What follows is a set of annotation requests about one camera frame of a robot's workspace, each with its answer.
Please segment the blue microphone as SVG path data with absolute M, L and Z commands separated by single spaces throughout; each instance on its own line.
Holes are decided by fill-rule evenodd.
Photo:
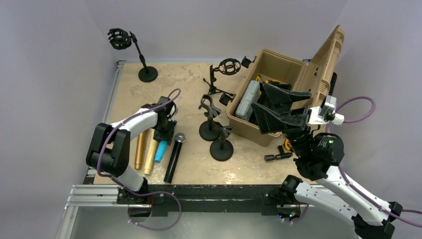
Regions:
M 168 141 L 166 140 L 162 140 L 159 142 L 157 150 L 156 150 L 156 154 L 154 157 L 154 162 L 155 163 L 160 163 L 168 146 Z

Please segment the cream microphone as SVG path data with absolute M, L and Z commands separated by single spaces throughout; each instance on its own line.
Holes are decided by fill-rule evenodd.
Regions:
M 147 155 L 145 158 L 144 174 L 150 175 L 153 170 L 154 159 L 158 148 L 159 141 L 154 138 L 155 129 L 151 129 L 150 140 L 148 144 Z

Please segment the black grey-head microphone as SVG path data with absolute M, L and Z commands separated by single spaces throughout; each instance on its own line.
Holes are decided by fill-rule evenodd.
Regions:
M 183 143 L 186 141 L 186 136 L 183 133 L 177 133 L 175 136 L 175 144 L 172 149 L 168 167 L 164 176 L 165 183 L 171 183 L 174 177 L 175 169 L 179 159 L 179 155 L 183 146 Z

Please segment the gold microphone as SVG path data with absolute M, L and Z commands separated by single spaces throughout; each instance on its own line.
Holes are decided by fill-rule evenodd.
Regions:
M 148 132 L 144 131 L 137 138 L 135 163 L 134 163 L 135 170 L 140 170 L 142 168 L 147 135 L 148 135 Z

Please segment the black round-base stand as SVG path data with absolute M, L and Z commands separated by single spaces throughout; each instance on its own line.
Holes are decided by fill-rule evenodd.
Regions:
M 221 109 L 214 105 L 212 97 L 208 94 L 202 96 L 200 106 L 207 110 L 204 112 L 207 120 L 200 125 L 199 135 L 205 141 L 214 141 L 220 135 L 217 129 L 213 128 L 214 118 L 220 115 Z
M 210 154 L 217 161 L 227 161 L 234 153 L 233 145 L 227 139 L 231 135 L 232 126 L 223 126 L 219 122 L 214 122 L 213 128 L 219 132 L 219 137 L 211 143 Z
M 143 66 L 138 72 L 139 80 L 145 83 L 156 80 L 158 71 L 153 66 L 147 66 L 145 57 L 140 51 L 138 40 L 134 33 L 131 31 L 127 32 L 121 28 L 111 28 L 108 31 L 107 36 L 112 48 L 116 50 L 124 50 L 134 44 L 138 52 L 139 60 Z

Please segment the black tripod mic stand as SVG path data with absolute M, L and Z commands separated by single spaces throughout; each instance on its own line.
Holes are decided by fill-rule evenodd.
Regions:
M 225 93 L 231 97 L 234 97 L 234 93 L 229 93 L 227 91 L 223 91 L 219 88 L 217 88 L 214 85 L 214 82 L 216 81 L 215 72 L 219 72 L 223 75 L 232 76 L 237 74 L 241 69 L 241 63 L 239 60 L 234 58 L 226 58 L 223 59 L 218 66 L 214 67 L 213 65 L 210 65 L 209 67 L 209 75 L 210 75 L 210 81 L 207 81 L 205 78 L 203 78 L 203 81 L 209 86 L 208 95 L 214 95 L 217 93 Z

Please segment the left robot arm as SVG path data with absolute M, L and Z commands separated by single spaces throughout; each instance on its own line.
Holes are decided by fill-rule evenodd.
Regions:
M 141 133 L 153 129 L 153 139 L 170 143 L 175 132 L 177 106 L 161 96 L 155 104 L 145 104 L 135 114 L 113 124 L 99 123 L 88 148 L 86 164 L 115 179 L 135 203 L 148 199 L 147 179 L 129 165 L 130 143 Z

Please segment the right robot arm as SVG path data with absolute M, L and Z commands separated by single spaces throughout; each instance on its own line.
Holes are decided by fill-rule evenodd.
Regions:
M 280 188 L 280 198 L 319 207 L 354 227 L 362 239 L 390 239 L 402 206 L 373 195 L 347 176 L 340 164 L 344 143 L 334 133 L 312 130 L 328 123 L 340 125 L 344 116 L 336 111 L 336 98 L 327 95 L 320 106 L 293 110 L 294 102 L 307 100 L 310 92 L 293 92 L 263 84 L 270 107 L 253 103 L 262 134 L 281 132 L 296 155 L 294 163 L 300 176 L 288 176 Z

